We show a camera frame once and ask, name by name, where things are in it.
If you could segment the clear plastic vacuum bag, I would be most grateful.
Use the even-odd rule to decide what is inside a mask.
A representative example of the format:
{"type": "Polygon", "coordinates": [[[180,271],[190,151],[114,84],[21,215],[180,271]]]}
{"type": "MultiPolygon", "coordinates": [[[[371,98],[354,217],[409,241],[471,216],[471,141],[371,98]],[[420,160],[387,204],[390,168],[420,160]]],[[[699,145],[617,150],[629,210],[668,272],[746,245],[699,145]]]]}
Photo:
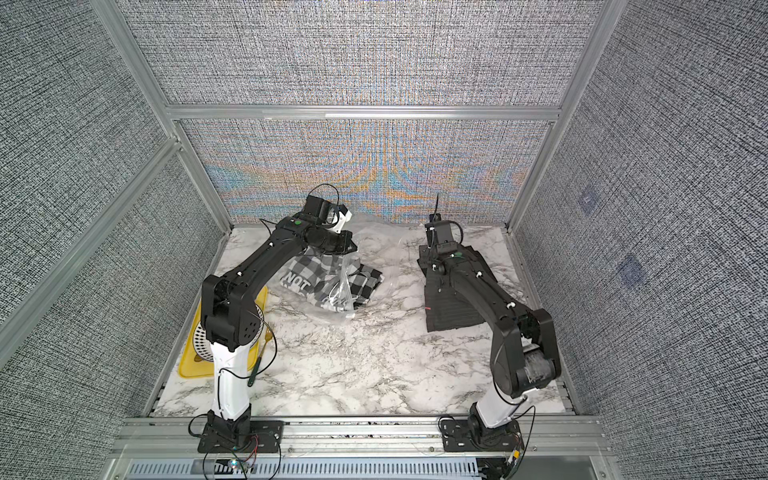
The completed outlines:
{"type": "Polygon", "coordinates": [[[358,251],[344,256],[310,248],[268,283],[268,308],[326,324],[368,318],[398,319],[424,307],[424,275],[417,265],[424,224],[362,215],[346,226],[358,251]]]}

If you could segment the black white plaid shirt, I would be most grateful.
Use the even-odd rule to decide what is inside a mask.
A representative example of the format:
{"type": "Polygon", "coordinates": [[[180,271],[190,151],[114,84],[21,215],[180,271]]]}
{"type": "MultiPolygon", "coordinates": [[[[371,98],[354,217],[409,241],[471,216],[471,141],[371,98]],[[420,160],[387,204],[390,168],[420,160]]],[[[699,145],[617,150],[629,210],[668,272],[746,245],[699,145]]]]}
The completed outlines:
{"type": "Polygon", "coordinates": [[[380,270],[361,263],[356,254],[308,251],[286,264],[280,284],[315,307],[351,312],[365,306],[383,280],[380,270]]]}

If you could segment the dark striped shirt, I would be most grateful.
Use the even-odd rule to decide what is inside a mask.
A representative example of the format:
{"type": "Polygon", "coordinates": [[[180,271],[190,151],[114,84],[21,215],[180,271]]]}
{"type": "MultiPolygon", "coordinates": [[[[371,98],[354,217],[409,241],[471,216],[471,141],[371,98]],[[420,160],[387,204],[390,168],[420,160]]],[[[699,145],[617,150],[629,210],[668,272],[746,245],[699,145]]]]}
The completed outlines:
{"type": "Polygon", "coordinates": [[[447,280],[435,274],[428,252],[427,245],[420,245],[417,260],[426,278],[424,296],[427,331],[447,331],[484,324],[485,320],[469,301],[451,287],[447,280]]]}

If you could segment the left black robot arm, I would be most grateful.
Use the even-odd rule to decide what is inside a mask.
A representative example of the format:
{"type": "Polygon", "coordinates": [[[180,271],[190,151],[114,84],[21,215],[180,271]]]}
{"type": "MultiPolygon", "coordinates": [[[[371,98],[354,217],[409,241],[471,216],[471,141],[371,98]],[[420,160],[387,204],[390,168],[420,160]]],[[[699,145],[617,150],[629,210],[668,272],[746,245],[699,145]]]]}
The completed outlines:
{"type": "Polygon", "coordinates": [[[352,233],[344,228],[350,219],[345,205],[310,194],[303,208],[277,222],[246,260],[203,281],[200,324],[211,346],[215,376],[210,424],[234,427],[250,421],[248,354],[263,322],[257,294],[289,260],[309,249],[331,255],[356,251],[352,233]]]}

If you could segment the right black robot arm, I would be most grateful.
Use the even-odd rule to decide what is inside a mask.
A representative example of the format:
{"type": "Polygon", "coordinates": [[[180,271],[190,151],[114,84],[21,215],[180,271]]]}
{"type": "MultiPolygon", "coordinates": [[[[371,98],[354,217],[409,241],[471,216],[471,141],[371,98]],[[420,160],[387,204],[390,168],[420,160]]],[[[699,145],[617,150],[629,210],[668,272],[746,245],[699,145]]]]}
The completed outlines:
{"type": "Polygon", "coordinates": [[[484,434],[515,419],[526,393],[547,387],[562,373],[553,318],[533,310],[501,287],[482,254],[453,235],[459,224],[438,213],[424,225],[418,266],[425,276],[429,332],[487,324],[491,329],[490,390],[470,408],[471,428],[484,434]]]}

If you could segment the white patterned plate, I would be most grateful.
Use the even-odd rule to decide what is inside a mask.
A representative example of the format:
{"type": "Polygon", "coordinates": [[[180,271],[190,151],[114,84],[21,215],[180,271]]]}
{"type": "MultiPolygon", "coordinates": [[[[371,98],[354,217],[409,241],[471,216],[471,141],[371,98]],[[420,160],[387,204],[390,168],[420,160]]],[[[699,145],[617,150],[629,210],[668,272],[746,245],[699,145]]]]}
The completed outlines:
{"type": "MultiPolygon", "coordinates": [[[[250,341],[248,344],[249,350],[254,351],[262,338],[265,323],[263,321],[263,312],[260,312],[261,315],[261,323],[259,325],[259,328],[257,329],[257,333],[255,334],[254,338],[250,341]]],[[[214,361],[213,353],[211,350],[211,343],[207,339],[205,329],[202,326],[201,323],[201,314],[196,314],[196,323],[193,331],[192,336],[192,345],[193,349],[195,351],[195,354],[202,360],[209,363],[212,363],[214,361]]]]}

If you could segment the yellow plastic tray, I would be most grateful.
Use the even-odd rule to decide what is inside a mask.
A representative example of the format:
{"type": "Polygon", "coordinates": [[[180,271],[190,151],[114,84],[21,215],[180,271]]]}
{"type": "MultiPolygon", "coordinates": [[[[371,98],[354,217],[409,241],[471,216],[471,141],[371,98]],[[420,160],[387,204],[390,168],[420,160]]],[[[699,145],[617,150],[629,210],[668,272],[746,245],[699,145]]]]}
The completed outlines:
{"type": "MultiPolygon", "coordinates": [[[[193,336],[193,331],[196,323],[197,313],[201,314],[201,302],[198,302],[192,327],[187,336],[186,344],[181,354],[181,360],[178,367],[179,375],[185,379],[206,378],[206,377],[214,376],[214,363],[202,361],[195,354],[195,351],[193,349],[192,336],[193,336]]],[[[258,363],[258,360],[263,356],[262,349],[265,346],[267,337],[269,337],[269,334],[265,334],[263,331],[263,335],[258,347],[254,351],[249,350],[248,363],[247,363],[249,370],[253,369],[258,363]]]]}

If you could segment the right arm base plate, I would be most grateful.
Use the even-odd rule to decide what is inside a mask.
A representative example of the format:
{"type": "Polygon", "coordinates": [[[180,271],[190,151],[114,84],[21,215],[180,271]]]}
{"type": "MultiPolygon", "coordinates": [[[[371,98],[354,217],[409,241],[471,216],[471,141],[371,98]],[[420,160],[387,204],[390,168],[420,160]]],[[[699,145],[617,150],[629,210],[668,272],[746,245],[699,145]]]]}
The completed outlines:
{"type": "Polygon", "coordinates": [[[512,452],[522,451],[524,447],[523,435],[515,420],[489,428],[475,417],[442,416],[438,419],[438,429],[446,452],[512,452]]]}

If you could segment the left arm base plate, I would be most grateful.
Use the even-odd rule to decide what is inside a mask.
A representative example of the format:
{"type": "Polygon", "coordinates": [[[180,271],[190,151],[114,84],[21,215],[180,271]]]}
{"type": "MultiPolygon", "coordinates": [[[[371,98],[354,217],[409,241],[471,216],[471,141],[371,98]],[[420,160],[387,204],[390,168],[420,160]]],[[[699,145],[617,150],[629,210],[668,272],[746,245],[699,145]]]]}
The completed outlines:
{"type": "Polygon", "coordinates": [[[285,423],[283,421],[255,421],[250,425],[244,422],[235,424],[215,417],[207,421],[203,429],[197,452],[236,453],[245,455],[257,453],[277,453],[281,444],[285,423]]]}

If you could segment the aluminium front rail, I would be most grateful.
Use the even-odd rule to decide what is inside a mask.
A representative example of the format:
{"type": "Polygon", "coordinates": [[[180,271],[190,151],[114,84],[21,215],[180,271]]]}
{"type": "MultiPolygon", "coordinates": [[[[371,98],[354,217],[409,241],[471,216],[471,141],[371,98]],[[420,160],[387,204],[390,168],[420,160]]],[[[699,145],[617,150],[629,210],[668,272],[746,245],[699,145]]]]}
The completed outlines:
{"type": "MultiPolygon", "coordinates": [[[[281,452],[287,457],[468,456],[475,442],[450,431],[449,420],[436,416],[293,416],[279,417],[281,452]]],[[[126,419],[110,458],[198,457],[201,419],[126,419]]],[[[527,455],[608,457],[615,454],[601,422],[591,416],[528,413],[519,419],[527,455]]]]}

